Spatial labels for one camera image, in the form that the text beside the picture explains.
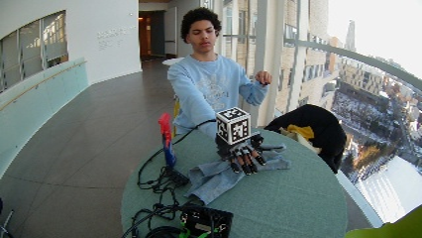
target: green tablecloth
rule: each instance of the green tablecloth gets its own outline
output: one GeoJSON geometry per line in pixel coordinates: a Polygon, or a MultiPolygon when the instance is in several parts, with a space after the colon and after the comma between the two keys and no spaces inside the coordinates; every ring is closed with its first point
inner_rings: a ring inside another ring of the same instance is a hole
{"type": "MultiPolygon", "coordinates": [[[[283,155],[292,161],[292,168],[264,171],[244,177],[236,187],[224,193],[209,207],[233,213],[232,238],[245,237],[345,237],[348,227],[348,205],[342,186],[323,159],[300,143],[288,137],[261,130],[264,144],[287,145],[283,155]]],[[[176,169],[184,175],[191,168],[219,160],[213,140],[201,132],[193,132],[175,146],[176,169]]],[[[152,209],[160,195],[137,186],[139,168],[130,178],[123,193],[122,223],[124,231],[132,225],[132,216],[141,208],[152,209]]],[[[165,165],[161,153],[147,166],[143,181],[156,179],[165,165]]],[[[177,188],[177,200],[184,204],[184,194],[191,185],[177,188]]],[[[173,221],[153,219],[153,227],[180,227],[180,213],[173,221]]],[[[141,237],[148,233],[140,225],[141,237]]]]}

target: fiducial marker cube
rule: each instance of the fiducial marker cube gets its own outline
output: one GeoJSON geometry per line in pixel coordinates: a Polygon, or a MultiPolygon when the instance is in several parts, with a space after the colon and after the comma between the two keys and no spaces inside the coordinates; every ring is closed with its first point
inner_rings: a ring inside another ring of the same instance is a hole
{"type": "Polygon", "coordinates": [[[216,113],[216,133],[229,145],[251,137],[251,114],[237,107],[216,113]]]}

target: skyscraper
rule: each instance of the skyscraper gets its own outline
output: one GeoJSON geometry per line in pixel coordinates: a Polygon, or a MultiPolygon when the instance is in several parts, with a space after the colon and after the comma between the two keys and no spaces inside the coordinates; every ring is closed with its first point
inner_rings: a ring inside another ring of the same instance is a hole
{"type": "Polygon", "coordinates": [[[354,47],[354,20],[350,20],[350,22],[349,22],[349,30],[348,30],[348,35],[346,35],[345,49],[352,51],[352,52],[356,52],[356,47],[354,47]]]}

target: young man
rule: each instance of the young man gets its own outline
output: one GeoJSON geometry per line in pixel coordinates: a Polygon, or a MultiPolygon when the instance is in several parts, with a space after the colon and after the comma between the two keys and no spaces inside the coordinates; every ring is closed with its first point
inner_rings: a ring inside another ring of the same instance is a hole
{"type": "MultiPolygon", "coordinates": [[[[221,23],[208,8],[188,12],[183,20],[183,39],[193,46],[193,53],[172,65],[168,73],[181,110],[173,124],[177,134],[188,133],[201,123],[215,119],[215,113],[237,106],[239,94],[252,105],[264,100],[272,75],[259,71],[251,81],[245,70],[232,59],[213,51],[221,23]]],[[[200,130],[212,138],[216,123],[205,123],[200,130]]]]}

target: wire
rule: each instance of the wire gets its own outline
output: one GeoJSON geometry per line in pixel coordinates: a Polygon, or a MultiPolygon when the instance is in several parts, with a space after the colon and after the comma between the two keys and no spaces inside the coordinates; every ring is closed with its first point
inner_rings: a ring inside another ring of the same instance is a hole
{"type": "MultiPolygon", "coordinates": [[[[215,119],[211,119],[203,123],[200,123],[199,126],[196,126],[196,128],[193,128],[183,137],[181,139],[179,139],[175,143],[172,143],[172,145],[176,145],[179,144],[181,141],[185,140],[185,138],[191,135],[191,133],[199,129],[204,124],[209,123],[209,122],[215,122],[216,120],[215,119]]],[[[141,209],[136,212],[135,216],[132,217],[132,226],[131,228],[126,231],[126,233],[123,234],[123,238],[128,236],[128,234],[131,232],[133,232],[132,236],[139,236],[139,230],[137,230],[137,226],[145,221],[148,220],[148,228],[151,230],[151,232],[148,233],[147,237],[151,237],[153,238],[155,235],[160,234],[160,233],[165,233],[169,235],[169,233],[175,232],[175,231],[179,231],[179,233],[181,233],[181,230],[175,228],[175,227],[159,227],[156,229],[151,229],[151,221],[152,221],[152,218],[155,215],[159,215],[160,217],[168,219],[168,220],[173,220],[176,218],[176,211],[179,209],[181,209],[180,207],[180,202],[179,200],[176,199],[176,192],[175,192],[175,189],[181,186],[177,182],[175,184],[175,187],[171,187],[171,184],[172,184],[172,175],[168,174],[168,168],[167,167],[163,167],[161,168],[161,171],[160,171],[160,176],[157,179],[155,180],[148,180],[147,182],[141,182],[141,174],[147,168],[147,165],[153,161],[153,159],[164,152],[164,149],[161,148],[152,156],[151,158],[147,160],[147,162],[144,163],[139,173],[137,173],[137,185],[141,189],[153,189],[153,192],[155,193],[160,193],[160,201],[159,203],[155,204],[155,210],[149,210],[149,209],[141,209]],[[171,194],[172,194],[172,198],[173,198],[173,205],[171,206],[164,206],[163,205],[163,195],[164,193],[169,191],[171,194]],[[148,215],[140,219],[139,221],[136,221],[139,215],[141,213],[148,213],[148,215]]]]}

